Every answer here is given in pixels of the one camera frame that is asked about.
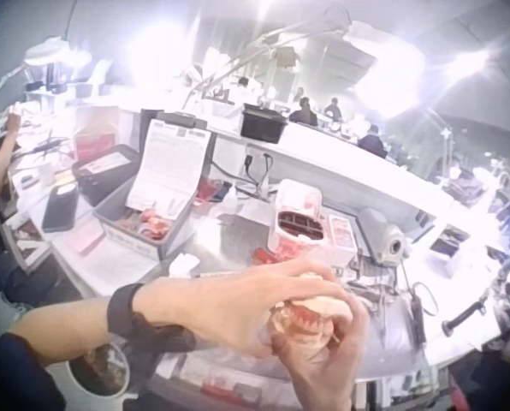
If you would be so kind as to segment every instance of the black container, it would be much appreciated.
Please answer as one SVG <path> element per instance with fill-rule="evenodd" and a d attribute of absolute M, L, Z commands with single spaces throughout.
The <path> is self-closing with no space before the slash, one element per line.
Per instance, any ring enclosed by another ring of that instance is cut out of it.
<path fill-rule="evenodd" d="M 128 163 L 97 174 L 92 174 L 89 170 L 84 168 L 85 165 L 114 152 L 118 152 L 124 156 L 128 160 Z M 124 144 L 118 144 L 92 158 L 76 162 L 73 164 L 72 171 L 74 178 L 76 178 L 78 182 L 80 193 L 90 206 L 94 207 L 127 180 L 135 176 L 139 171 L 140 162 L 141 157 L 138 152 Z"/>
<path fill-rule="evenodd" d="M 280 113 L 245 104 L 240 135 L 248 139 L 278 143 L 288 120 Z"/>

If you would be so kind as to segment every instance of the black wristband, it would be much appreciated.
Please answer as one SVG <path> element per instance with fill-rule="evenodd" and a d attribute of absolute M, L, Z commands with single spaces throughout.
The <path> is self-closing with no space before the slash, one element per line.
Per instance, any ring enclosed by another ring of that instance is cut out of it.
<path fill-rule="evenodd" d="M 151 352 L 186 352 L 196 347 L 194 334 L 179 326 L 155 328 L 141 313 L 133 312 L 133 298 L 144 284 L 130 284 L 110 297 L 107 309 L 109 333 L 126 339 L 135 348 Z"/>
<path fill-rule="evenodd" d="M 143 284 L 130 284 L 118 289 L 110 297 L 107 309 L 109 332 L 129 340 L 135 334 L 133 319 L 133 298 Z"/>

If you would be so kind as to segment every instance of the red item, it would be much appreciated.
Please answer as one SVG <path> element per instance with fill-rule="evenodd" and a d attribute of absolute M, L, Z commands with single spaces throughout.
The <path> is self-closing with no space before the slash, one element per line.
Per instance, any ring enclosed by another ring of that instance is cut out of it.
<path fill-rule="evenodd" d="M 257 248 L 253 253 L 253 262 L 255 264 L 275 264 L 279 263 L 280 260 L 276 258 L 276 256 L 266 250 L 263 250 L 261 247 Z"/>

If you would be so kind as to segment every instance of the black handle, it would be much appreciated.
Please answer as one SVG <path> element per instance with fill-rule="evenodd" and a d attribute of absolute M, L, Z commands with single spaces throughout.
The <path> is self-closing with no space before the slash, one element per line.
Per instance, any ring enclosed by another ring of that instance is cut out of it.
<path fill-rule="evenodd" d="M 426 344 L 426 333 L 424 332 L 423 304 L 418 295 L 412 296 L 411 313 L 413 318 L 415 347 L 422 348 L 422 346 Z"/>
<path fill-rule="evenodd" d="M 476 311 L 481 312 L 481 314 L 485 314 L 485 305 L 481 301 L 474 302 L 471 306 L 469 306 L 466 310 L 464 310 L 460 315 L 450 321 L 442 322 L 443 332 L 447 337 L 453 335 L 453 331 L 456 327 L 464 323 L 467 319 L 471 317 Z"/>

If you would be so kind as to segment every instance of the label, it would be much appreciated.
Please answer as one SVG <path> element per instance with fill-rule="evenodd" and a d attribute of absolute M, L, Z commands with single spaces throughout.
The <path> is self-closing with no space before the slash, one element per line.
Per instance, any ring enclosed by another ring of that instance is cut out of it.
<path fill-rule="evenodd" d="M 80 169 L 88 170 L 92 174 L 99 174 L 128 163 L 129 160 L 123 154 L 113 152 L 82 166 Z"/>
<path fill-rule="evenodd" d="M 160 261 L 158 256 L 158 249 L 150 244 L 143 242 L 137 238 L 134 238 L 131 235 L 126 233 L 122 233 L 120 230 L 110 227 L 107 224 L 103 224 L 104 231 L 107 233 L 107 236 L 112 240 L 116 241 L 123 246 L 131 248 L 139 254 L 145 255 L 150 259 L 154 259 L 156 261 Z"/>
<path fill-rule="evenodd" d="M 337 247 L 355 249 L 352 226 L 348 220 L 337 216 L 329 216 L 329 225 L 331 226 L 333 243 Z"/>

